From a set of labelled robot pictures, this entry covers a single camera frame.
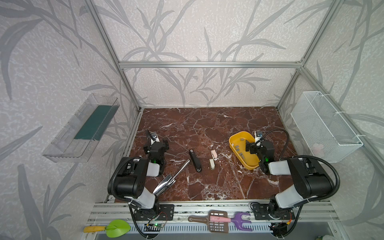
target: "white wall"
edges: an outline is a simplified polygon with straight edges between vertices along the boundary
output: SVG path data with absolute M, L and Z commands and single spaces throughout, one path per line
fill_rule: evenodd
M 0 3 L 0 239 L 79 239 L 136 112 L 82 1 L 12 2 Z M 90 160 L 43 157 L 90 93 L 120 102 Z
M 384 1 L 345 1 L 306 64 L 381 153 L 384 153 L 383 15 Z M 301 78 L 291 96 L 311 90 Z M 304 139 L 289 116 L 295 101 L 288 97 L 280 113 L 298 153 L 308 153 Z M 361 150 L 333 165 L 340 174 L 341 186 L 330 200 L 349 238 L 382 239 L 383 175 Z
M 300 61 L 331 1 L 95 3 L 120 61 Z M 156 107 L 275 106 L 290 73 L 293 69 L 126 69 L 140 103 Z

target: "plastic scoop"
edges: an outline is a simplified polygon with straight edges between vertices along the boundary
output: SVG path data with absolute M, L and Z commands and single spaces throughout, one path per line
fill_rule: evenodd
M 83 232 L 99 232 L 105 231 L 107 236 L 115 238 L 122 236 L 131 230 L 131 226 L 124 220 L 116 219 L 111 221 L 108 226 L 88 226 Z

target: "small pink item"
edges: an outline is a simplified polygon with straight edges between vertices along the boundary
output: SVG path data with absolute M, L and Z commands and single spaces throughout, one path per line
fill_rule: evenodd
M 231 222 L 229 217 L 209 216 L 210 222 Z
M 212 158 L 216 161 L 216 160 L 217 160 L 217 153 L 216 153 L 216 150 L 212 150 L 212 151 L 211 151 L 211 154 L 212 154 Z
M 229 217 L 219 217 L 219 216 L 210 216 L 210 222 L 233 222 L 238 230 L 241 231 L 252 231 L 250 228 L 243 227 L 243 223 L 251 223 L 251 221 L 243 220 L 242 216 L 250 216 L 251 214 L 247 212 L 238 212 L 235 214 L 234 218 Z

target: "yellow tray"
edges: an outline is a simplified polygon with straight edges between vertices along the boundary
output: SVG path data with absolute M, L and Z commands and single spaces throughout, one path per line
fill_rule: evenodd
M 243 164 L 243 166 L 248 170 L 252 170 L 259 166 L 260 160 L 256 154 L 250 154 L 245 151 L 245 139 L 248 140 L 248 142 L 255 142 L 255 138 L 249 132 L 242 131 L 232 135 L 229 138 L 229 147 L 235 153 L 236 157 Z

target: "brown plastic spatula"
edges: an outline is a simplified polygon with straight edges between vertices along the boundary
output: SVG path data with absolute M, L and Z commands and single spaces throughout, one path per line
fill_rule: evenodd
M 218 216 L 218 217 L 228 217 L 228 213 L 224 211 L 215 211 L 212 210 L 209 212 L 207 217 L 188 217 L 189 222 L 201 222 L 205 223 L 208 226 L 208 230 L 210 232 L 223 232 L 228 233 L 229 227 L 227 222 L 210 222 L 210 216 Z

